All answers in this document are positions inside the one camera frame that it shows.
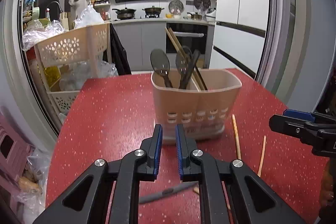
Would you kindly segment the person's right hand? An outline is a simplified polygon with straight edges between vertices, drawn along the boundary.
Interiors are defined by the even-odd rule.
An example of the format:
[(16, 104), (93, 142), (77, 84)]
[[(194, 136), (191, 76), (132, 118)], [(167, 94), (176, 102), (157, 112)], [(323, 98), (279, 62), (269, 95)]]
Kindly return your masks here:
[(321, 179), (321, 189), (319, 193), (319, 204), (320, 206), (326, 207), (331, 204), (334, 199), (334, 185), (335, 174), (331, 173), (331, 170), (335, 170), (335, 159), (331, 158), (325, 165), (323, 170), (323, 175)]

